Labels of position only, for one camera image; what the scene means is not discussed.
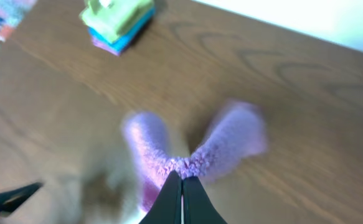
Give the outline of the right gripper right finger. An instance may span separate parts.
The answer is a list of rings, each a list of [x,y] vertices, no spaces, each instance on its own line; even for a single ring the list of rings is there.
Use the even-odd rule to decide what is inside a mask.
[[[200,180],[183,180],[183,209],[185,224],[227,224],[212,205]]]

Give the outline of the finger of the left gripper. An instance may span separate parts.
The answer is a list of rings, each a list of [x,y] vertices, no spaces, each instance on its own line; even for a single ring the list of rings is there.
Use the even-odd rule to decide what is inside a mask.
[[[0,214],[4,213],[10,215],[26,200],[33,196],[42,186],[42,182],[35,182],[18,189],[0,192]]]

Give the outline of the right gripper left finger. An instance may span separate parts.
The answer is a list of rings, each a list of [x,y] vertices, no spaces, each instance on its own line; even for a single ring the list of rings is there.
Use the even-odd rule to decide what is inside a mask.
[[[182,179],[172,171],[140,224],[181,224]]]

